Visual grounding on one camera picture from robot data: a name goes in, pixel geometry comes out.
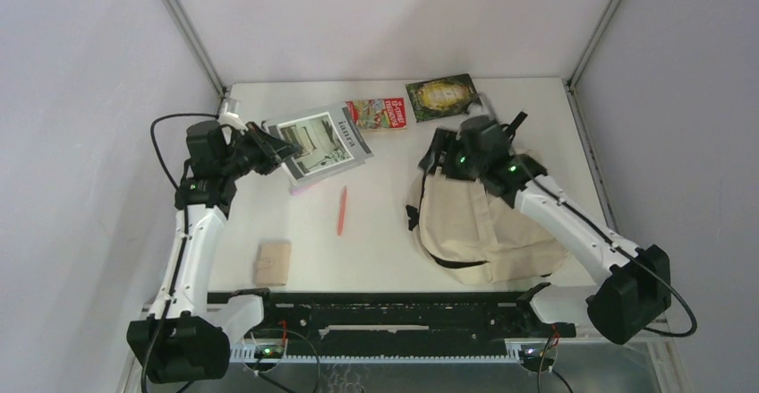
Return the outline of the grey ianra book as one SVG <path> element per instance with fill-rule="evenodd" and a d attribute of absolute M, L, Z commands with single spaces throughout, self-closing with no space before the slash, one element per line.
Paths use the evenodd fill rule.
<path fill-rule="evenodd" d="M 262 127 L 297 148 L 283 164 L 292 191 L 361 166 L 374 156 L 345 102 L 271 118 Z"/>

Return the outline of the cream canvas student bag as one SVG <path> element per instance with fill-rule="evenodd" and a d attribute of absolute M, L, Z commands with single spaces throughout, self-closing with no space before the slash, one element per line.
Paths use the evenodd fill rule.
<path fill-rule="evenodd" d="M 461 284 L 484 285 L 549 276 L 569 252 L 544 227 L 445 166 L 464 164 L 456 133 L 439 128 L 419 162 L 405 212 L 420 252 Z"/>

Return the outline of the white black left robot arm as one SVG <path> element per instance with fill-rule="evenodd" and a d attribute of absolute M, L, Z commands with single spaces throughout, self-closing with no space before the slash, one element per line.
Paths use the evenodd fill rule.
<path fill-rule="evenodd" d="M 254 122 L 206 118 L 186 130 L 189 157 L 174 183 L 175 239 L 166 273 L 148 315 L 132 321 L 126 340 L 141 365 L 140 389 L 225 376 L 231 346 L 249 330 L 260 337 L 279 325 L 278 310 L 259 297 L 232 297 L 208 311 L 209 281 L 221 235 L 249 173 L 269 175 L 298 153 L 297 145 Z"/>

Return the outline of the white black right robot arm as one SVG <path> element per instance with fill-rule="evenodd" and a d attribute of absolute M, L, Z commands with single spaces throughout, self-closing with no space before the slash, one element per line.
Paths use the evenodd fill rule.
<path fill-rule="evenodd" d="M 604 338 L 623 345 L 641 331 L 653 332 L 652 322 L 679 297 L 669 255 L 657 245 L 640 247 L 576 207 L 540 161 L 514 151 L 519 124 L 479 115 L 457 130 L 437 128 L 419 162 L 422 175 L 481 184 L 556 238 L 597 286 L 580 294 L 580 305 Z"/>

